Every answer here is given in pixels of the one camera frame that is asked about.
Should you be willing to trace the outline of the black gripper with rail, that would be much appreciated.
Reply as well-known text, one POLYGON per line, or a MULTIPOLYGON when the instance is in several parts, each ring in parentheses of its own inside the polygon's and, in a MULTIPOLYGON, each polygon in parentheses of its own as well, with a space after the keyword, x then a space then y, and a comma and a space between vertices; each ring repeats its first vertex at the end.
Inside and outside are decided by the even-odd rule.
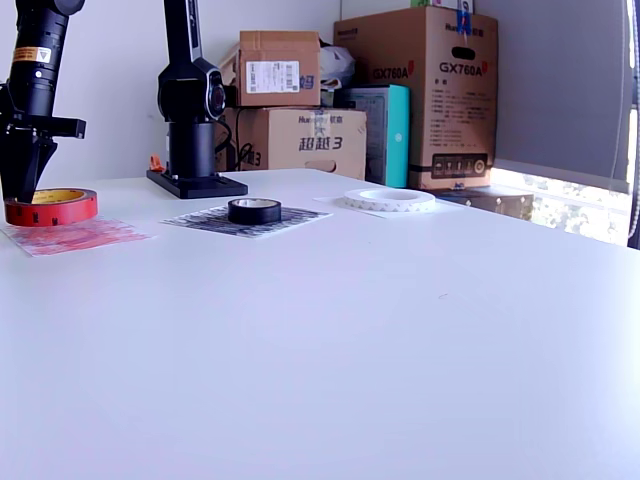
POLYGON ((1 188, 4 199, 31 203, 58 137, 83 139, 86 122, 53 115, 49 87, 1 84, 1 188), (25 154, 19 145, 26 145, 25 154))

